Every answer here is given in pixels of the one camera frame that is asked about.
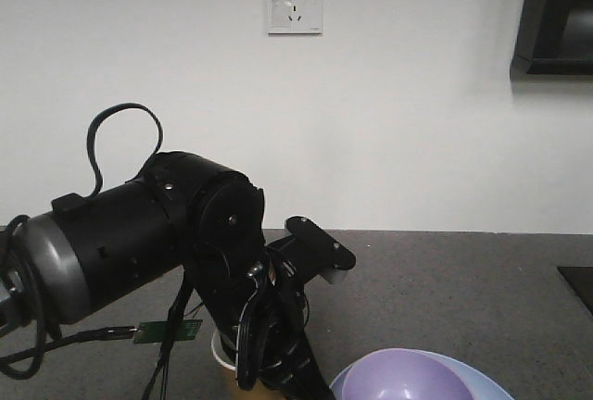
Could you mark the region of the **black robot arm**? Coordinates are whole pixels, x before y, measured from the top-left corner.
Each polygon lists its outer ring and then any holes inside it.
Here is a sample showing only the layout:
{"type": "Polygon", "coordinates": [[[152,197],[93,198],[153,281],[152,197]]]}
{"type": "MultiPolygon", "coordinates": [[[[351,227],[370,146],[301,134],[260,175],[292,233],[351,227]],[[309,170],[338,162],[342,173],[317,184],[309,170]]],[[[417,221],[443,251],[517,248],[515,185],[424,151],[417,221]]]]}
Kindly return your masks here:
{"type": "Polygon", "coordinates": [[[2,372],[31,378],[47,351],[69,344],[62,325],[182,268],[149,388],[166,389],[184,310],[197,294],[241,389],[261,382],[288,399],[332,398],[305,333],[304,287],[352,269],[355,257],[302,216],[267,243],[264,206],[244,174],[170,152],[151,156],[119,187],[67,194],[48,213],[16,217],[1,236],[1,331],[34,323],[35,333],[30,349],[2,358],[2,372]]]}

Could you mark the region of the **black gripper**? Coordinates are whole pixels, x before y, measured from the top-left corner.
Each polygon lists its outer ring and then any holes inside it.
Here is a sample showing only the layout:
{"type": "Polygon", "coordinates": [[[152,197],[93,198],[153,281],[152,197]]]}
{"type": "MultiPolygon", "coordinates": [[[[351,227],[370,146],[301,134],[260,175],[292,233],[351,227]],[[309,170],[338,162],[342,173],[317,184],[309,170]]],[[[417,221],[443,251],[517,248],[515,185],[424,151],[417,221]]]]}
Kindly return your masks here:
{"type": "Polygon", "coordinates": [[[245,272],[247,297],[236,319],[235,380],[242,390],[257,381],[287,399],[333,399],[305,333],[309,305],[303,283],[272,242],[245,272]]]}

